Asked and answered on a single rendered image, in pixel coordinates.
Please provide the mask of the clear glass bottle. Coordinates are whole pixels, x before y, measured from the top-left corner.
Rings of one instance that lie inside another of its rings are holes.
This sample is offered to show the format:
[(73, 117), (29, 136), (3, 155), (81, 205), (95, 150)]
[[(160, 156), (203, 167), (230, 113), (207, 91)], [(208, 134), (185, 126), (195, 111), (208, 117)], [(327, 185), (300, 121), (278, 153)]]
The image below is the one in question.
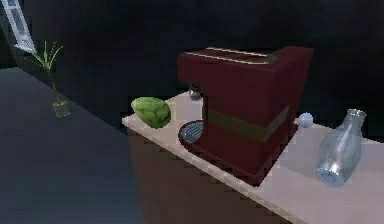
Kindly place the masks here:
[(320, 145), (314, 174), (331, 187), (343, 186), (356, 169), (363, 151), (362, 126), (367, 114), (348, 109), (343, 122)]

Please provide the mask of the green lettuce head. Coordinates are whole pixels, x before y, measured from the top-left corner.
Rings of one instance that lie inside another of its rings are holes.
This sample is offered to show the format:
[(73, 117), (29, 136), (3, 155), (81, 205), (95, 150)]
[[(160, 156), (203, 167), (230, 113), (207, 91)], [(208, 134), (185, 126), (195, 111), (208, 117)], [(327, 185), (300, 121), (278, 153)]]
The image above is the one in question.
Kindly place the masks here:
[(171, 120), (169, 105), (159, 98), (139, 97), (131, 102), (135, 114), (149, 127), (163, 128)]

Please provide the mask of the dark red coffee machine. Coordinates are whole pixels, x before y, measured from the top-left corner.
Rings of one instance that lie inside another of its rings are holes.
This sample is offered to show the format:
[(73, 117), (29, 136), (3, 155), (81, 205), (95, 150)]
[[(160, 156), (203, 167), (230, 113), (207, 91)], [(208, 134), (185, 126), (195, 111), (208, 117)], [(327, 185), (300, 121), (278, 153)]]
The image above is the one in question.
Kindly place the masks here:
[(184, 124), (186, 150), (259, 186), (298, 129), (294, 123), (314, 50), (270, 54), (208, 47), (177, 59), (178, 78), (203, 94), (202, 118)]

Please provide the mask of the small white ball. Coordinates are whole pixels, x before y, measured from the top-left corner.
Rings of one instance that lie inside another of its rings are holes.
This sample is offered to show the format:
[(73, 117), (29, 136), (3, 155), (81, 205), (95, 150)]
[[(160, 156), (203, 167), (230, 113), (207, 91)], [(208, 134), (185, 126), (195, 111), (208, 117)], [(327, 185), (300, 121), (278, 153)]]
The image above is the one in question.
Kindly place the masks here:
[(298, 118), (298, 125), (302, 128), (309, 128), (313, 125), (313, 116), (311, 113), (302, 113)]

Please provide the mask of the potted green house plant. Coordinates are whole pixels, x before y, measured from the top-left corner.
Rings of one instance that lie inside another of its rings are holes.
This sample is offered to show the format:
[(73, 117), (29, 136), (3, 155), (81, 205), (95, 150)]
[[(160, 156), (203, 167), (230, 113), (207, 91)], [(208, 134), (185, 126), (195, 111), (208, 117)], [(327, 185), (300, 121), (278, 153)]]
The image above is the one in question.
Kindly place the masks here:
[(60, 99), (59, 92), (52, 76), (53, 65), (62, 49), (63, 46), (58, 47), (56, 43), (53, 43), (52, 47), (49, 48), (48, 43), (44, 42), (42, 54), (40, 54), (30, 43), (27, 43), (26, 50), (27, 53), (33, 56), (33, 60), (28, 59), (28, 62), (37, 65), (48, 75), (49, 82), (55, 94), (55, 101), (52, 103), (52, 108), (57, 117), (66, 117), (70, 114), (67, 102)]

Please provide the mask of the pale kitchen counter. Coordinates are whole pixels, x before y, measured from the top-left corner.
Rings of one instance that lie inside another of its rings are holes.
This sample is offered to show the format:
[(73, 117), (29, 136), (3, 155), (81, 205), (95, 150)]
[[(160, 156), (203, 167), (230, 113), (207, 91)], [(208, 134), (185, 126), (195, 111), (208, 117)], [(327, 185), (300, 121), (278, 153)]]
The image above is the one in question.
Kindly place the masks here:
[(384, 143), (365, 140), (361, 162), (340, 188), (314, 176), (329, 128), (296, 132), (258, 187), (184, 149), (178, 131), (202, 115), (186, 93), (169, 99), (171, 122), (152, 129), (123, 118), (147, 224), (384, 224)]

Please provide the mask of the pale window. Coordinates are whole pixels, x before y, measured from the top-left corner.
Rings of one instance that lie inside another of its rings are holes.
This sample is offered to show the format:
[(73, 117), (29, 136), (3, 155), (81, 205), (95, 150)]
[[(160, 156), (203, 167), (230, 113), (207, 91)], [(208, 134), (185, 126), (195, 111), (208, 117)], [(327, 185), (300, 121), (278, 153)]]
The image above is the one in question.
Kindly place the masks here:
[(15, 47), (31, 53), (35, 50), (19, 0), (1, 0), (16, 39)]

